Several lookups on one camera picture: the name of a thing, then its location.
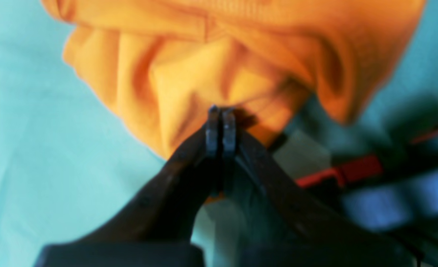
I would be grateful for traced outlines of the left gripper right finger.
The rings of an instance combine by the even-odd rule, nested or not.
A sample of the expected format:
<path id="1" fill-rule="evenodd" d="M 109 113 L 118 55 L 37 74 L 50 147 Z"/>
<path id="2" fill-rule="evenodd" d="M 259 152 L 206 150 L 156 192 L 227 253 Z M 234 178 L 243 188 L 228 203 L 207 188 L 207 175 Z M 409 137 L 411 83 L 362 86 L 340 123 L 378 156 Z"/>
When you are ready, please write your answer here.
<path id="1" fill-rule="evenodd" d="M 225 195 L 251 218 L 240 267 L 417 267 L 414 255 L 299 188 L 258 140 L 221 110 Z"/>

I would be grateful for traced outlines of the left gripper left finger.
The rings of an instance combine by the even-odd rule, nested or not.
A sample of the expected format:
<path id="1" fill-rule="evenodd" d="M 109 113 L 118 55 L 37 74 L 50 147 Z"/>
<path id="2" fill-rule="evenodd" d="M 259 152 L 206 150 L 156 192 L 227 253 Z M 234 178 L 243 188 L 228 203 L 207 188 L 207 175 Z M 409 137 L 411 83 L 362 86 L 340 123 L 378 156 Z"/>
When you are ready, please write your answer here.
<path id="1" fill-rule="evenodd" d="M 194 220 L 221 184 L 221 110 L 168 159 L 124 208 L 88 235 L 43 248 L 36 267 L 203 267 Z"/>

